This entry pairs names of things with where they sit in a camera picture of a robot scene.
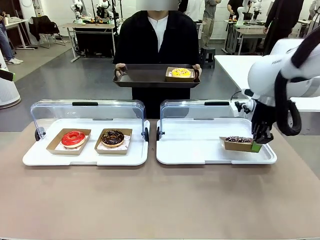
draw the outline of yellow frosted donut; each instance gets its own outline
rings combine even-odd
[[[179,78],[190,78],[191,71],[189,71],[186,68],[176,68],[172,71],[172,76],[179,77]]]

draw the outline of khaki pants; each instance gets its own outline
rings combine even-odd
[[[203,33],[201,35],[201,48],[206,47],[211,38],[212,32],[214,31],[215,20],[208,17],[203,17]]]

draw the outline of white shoe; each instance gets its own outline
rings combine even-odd
[[[12,58],[10,61],[8,61],[9,65],[19,65],[21,64],[21,62],[16,61],[14,58]]]
[[[14,58],[14,60],[16,61],[16,62],[19,62],[19,63],[23,63],[24,61],[22,61],[22,60],[19,60],[19,59],[17,59],[17,58]]]

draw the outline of white tray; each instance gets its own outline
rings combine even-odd
[[[225,150],[219,137],[252,137],[251,122],[243,118],[214,120],[170,119],[162,121],[156,158],[166,165],[177,164],[274,164],[277,156],[268,144],[259,153]]]
[[[145,121],[144,127],[150,129],[150,122]],[[79,156],[54,155],[47,151],[48,144],[61,129],[91,129],[91,136]],[[129,149],[126,155],[98,154],[95,145],[103,129],[132,129]],[[98,165],[98,166],[137,166],[147,160],[148,142],[142,135],[141,119],[59,119],[47,130],[44,139],[37,141],[23,157],[23,163],[28,166],[68,166],[68,165]]]

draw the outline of clear plastic lid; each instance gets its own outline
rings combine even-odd
[[[213,120],[235,118],[238,111],[228,100],[168,100],[160,106],[159,138],[166,132],[166,123],[173,119]]]
[[[31,106],[31,115],[40,139],[58,121],[73,126],[125,120],[141,125],[141,135],[145,137],[145,106],[137,100],[41,100]]]

